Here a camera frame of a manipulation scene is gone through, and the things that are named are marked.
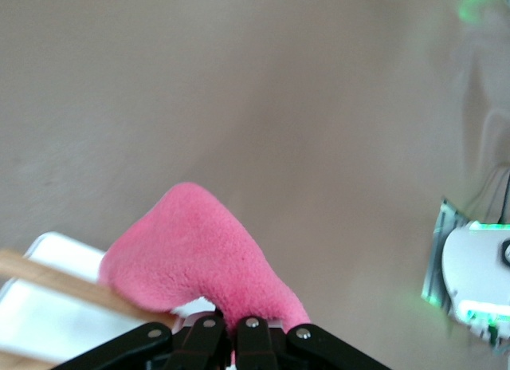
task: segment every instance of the brown floor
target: brown floor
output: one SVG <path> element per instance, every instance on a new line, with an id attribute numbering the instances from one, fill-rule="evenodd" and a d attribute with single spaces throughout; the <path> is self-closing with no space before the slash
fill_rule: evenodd
<path id="1" fill-rule="evenodd" d="M 503 369 L 420 299 L 441 197 L 508 160 L 502 0 L 0 0 L 0 245 L 107 249 L 175 183 L 394 370 Z"/>

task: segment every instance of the beige surface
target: beige surface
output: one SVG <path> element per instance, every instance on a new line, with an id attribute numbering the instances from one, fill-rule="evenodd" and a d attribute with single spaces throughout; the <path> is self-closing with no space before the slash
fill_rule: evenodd
<path id="1" fill-rule="evenodd" d="M 506 368 L 420 299 L 441 196 L 508 159 L 509 11 L 459 1 L 0 0 L 0 241 L 107 249 L 196 181 L 318 325 L 394 370 Z"/>

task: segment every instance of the black cable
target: black cable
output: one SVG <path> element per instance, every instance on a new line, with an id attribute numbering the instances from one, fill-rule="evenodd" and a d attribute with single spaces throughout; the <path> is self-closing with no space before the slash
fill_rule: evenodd
<path id="1" fill-rule="evenodd" d="M 508 174 L 507 187 L 504 190 L 503 206 L 501 207 L 501 216 L 500 216 L 500 219 L 497 220 L 498 224 L 506 224 L 506 222 L 507 222 L 506 209 L 507 209 L 508 190 L 509 189 L 510 189 L 510 174 Z"/>

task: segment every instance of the silver screw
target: silver screw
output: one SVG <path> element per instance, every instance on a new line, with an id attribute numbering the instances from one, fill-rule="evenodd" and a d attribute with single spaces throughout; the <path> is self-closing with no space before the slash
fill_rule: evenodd
<path id="1" fill-rule="evenodd" d="M 297 329 L 296 335 L 298 336 L 298 338 L 300 338 L 302 340 L 307 340 L 308 338 L 312 337 L 312 334 L 310 333 L 310 330 L 305 329 L 305 328 Z"/>
<path id="2" fill-rule="evenodd" d="M 204 321 L 204 328 L 213 328 L 214 326 L 216 326 L 215 320 L 205 320 Z"/>
<path id="3" fill-rule="evenodd" d="M 157 338 L 157 337 L 161 336 L 161 334 L 163 334 L 163 332 L 162 332 L 161 330 L 159 330 L 159 329 L 154 329 L 154 330 L 151 330 L 151 331 L 147 334 L 147 336 L 148 336 L 149 338 Z"/>
<path id="4" fill-rule="evenodd" d="M 249 328 L 256 328 L 258 326 L 258 319 L 257 318 L 248 318 L 246 320 L 246 326 L 248 326 Z"/>

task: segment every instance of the screw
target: screw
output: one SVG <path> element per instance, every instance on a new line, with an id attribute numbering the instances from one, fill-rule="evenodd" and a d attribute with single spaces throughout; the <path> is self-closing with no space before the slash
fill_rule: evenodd
<path id="1" fill-rule="evenodd" d="M 310 333 L 310 330 L 305 329 L 305 328 L 297 329 L 296 335 L 297 335 L 298 338 L 300 338 L 302 340 L 307 340 L 308 338 L 312 337 L 312 334 Z"/>
<path id="2" fill-rule="evenodd" d="M 161 330 L 159 330 L 159 329 L 154 329 L 154 330 L 151 330 L 151 331 L 147 334 L 147 336 L 148 336 L 149 338 L 157 338 L 157 337 L 161 336 L 161 334 L 163 334 L 163 332 L 162 332 Z"/>
<path id="3" fill-rule="evenodd" d="M 204 321 L 204 328 L 213 328 L 214 326 L 216 326 L 215 320 L 205 320 Z"/>
<path id="4" fill-rule="evenodd" d="M 246 326 L 248 326 L 249 328 L 256 328 L 258 326 L 258 319 L 257 318 L 248 318 L 246 320 Z"/>

